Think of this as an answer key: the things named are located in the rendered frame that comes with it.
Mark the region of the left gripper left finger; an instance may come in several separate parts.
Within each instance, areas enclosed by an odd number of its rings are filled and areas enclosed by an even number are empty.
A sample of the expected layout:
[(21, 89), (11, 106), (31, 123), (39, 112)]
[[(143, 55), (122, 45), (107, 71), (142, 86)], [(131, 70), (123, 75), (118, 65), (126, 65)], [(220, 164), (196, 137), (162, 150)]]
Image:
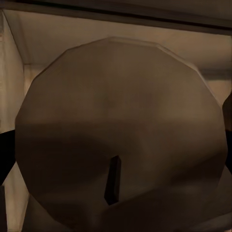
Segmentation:
[(0, 134), (0, 187), (15, 164), (15, 130)]

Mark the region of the pillar candle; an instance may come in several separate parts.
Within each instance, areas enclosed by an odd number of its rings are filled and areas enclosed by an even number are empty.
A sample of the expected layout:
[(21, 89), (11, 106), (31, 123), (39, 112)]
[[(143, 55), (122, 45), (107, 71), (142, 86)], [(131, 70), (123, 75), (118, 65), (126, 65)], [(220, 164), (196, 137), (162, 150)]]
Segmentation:
[(170, 232), (218, 189), (226, 131), (195, 65), (111, 36), (67, 49), (33, 79), (14, 157), (30, 195), (76, 232)]
[(224, 102), (222, 112), (225, 129), (232, 131), (232, 94)]

